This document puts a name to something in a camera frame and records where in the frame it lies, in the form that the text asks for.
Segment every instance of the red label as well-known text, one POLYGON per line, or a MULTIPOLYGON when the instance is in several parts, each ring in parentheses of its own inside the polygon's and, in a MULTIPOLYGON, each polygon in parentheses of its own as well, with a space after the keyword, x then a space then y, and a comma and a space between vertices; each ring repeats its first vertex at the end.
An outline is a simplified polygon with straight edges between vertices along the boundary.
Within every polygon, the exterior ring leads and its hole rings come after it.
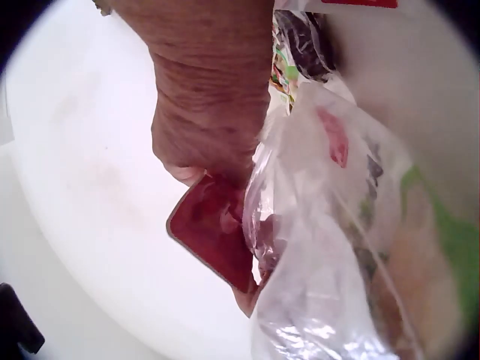
POLYGON ((322 0, 326 4, 344 4, 344 5, 363 5, 376 6, 378 8, 396 9, 398 2, 396 0, 322 0))
POLYGON ((324 126, 330 142, 331 159, 339 164, 341 168, 347 167, 348 137, 342 123, 323 107, 317 108, 317 115, 324 126))

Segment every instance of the plastic bag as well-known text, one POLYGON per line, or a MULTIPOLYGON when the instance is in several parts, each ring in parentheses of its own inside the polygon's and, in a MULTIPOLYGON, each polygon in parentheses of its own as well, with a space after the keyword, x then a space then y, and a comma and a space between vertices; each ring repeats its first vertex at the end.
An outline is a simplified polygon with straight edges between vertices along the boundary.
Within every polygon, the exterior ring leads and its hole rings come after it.
POLYGON ((277 115, 242 219, 273 272, 253 315, 254 358, 453 351, 478 304, 478 229, 449 216, 396 137, 320 84, 302 84, 291 115, 277 115))
POLYGON ((280 92, 289 114, 300 83, 330 79, 335 70, 333 46, 324 16, 311 12, 275 10, 272 36, 270 84, 280 92))

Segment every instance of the clear plastic bag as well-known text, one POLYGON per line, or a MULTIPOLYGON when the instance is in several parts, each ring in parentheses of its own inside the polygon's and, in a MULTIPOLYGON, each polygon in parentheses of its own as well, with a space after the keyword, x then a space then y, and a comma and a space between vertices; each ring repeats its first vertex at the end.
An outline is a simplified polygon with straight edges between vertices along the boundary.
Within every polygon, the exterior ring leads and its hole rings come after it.
POLYGON ((457 342, 461 281, 401 142, 318 83, 265 128, 242 220, 271 273, 254 359, 423 359, 457 342))

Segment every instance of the black object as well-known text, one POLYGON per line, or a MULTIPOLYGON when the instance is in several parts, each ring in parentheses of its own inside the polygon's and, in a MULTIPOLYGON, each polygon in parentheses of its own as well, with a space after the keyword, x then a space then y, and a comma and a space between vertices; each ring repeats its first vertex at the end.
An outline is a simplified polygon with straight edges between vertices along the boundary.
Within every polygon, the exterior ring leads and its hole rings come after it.
POLYGON ((324 16, 288 10, 275 10, 275 19, 288 44, 298 71, 307 79, 326 82, 326 75, 335 70, 333 46, 325 29, 324 16))
POLYGON ((19 345, 36 354, 45 338, 34 325, 13 288, 0 284, 0 359, 23 359, 19 345))

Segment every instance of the white plastic bag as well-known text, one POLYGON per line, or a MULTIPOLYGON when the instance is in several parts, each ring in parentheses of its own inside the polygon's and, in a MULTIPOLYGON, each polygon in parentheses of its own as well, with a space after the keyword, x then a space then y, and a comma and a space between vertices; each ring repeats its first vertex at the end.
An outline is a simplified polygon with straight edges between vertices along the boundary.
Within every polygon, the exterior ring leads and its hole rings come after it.
POLYGON ((422 358, 382 261, 402 216, 407 153, 369 115, 317 83, 302 84, 290 116, 276 115, 243 213, 260 268, 275 269, 253 316, 254 358, 422 358), (394 344, 370 293, 375 273, 401 316, 394 344))

